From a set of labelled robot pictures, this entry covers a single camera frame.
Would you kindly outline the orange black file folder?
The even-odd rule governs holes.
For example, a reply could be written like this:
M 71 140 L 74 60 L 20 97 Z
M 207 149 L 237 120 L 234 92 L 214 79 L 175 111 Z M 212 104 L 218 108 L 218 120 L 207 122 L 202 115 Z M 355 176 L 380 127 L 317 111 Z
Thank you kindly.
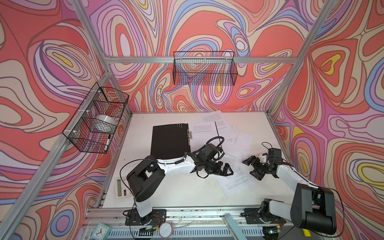
M 216 146 L 220 142 L 220 139 L 213 137 L 206 143 Z M 156 159 L 178 159 L 184 157 L 185 153 L 197 153 L 198 150 L 191 151 L 188 124 L 168 124 L 153 127 L 150 155 Z

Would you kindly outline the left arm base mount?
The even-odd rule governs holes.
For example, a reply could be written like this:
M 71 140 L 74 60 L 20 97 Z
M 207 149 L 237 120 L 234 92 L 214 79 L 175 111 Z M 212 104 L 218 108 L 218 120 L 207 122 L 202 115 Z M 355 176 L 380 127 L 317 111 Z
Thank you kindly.
M 153 209 L 145 217 L 141 217 L 136 208 L 123 212 L 126 217 L 126 226 L 160 226 L 166 221 L 167 211 L 165 209 Z

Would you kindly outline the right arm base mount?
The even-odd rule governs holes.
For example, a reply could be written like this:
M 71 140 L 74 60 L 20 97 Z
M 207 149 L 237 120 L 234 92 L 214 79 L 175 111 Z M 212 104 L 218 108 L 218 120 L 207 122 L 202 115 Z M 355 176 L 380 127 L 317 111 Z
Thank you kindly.
M 287 221 L 272 215 L 268 210 L 259 208 L 245 208 L 241 217 L 246 219 L 247 224 L 279 224 L 284 225 Z

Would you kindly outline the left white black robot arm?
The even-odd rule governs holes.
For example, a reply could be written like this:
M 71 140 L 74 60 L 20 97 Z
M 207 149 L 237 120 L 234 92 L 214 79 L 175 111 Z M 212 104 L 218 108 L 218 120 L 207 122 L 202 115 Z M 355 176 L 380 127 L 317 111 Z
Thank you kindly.
M 150 197 L 166 177 L 205 171 L 207 175 L 232 176 L 230 164 L 214 160 L 217 150 L 200 150 L 185 153 L 183 157 L 169 160 L 147 156 L 127 175 L 128 188 L 133 194 L 136 211 L 145 218 L 153 211 Z

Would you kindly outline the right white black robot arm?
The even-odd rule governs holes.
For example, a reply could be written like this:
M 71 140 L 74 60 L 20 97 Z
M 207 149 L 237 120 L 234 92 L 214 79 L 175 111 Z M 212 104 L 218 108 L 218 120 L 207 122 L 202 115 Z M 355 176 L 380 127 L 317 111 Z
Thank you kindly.
M 292 164 L 281 157 L 267 156 L 265 162 L 251 156 L 242 162 L 254 169 L 250 174 L 261 181 L 265 175 L 272 175 L 283 180 L 294 192 L 290 204 L 264 199 L 257 209 L 245 209 L 242 216 L 248 224 L 286 220 L 295 227 L 333 235 L 337 231 L 337 217 L 334 193 L 328 189 L 315 185 L 303 177 Z

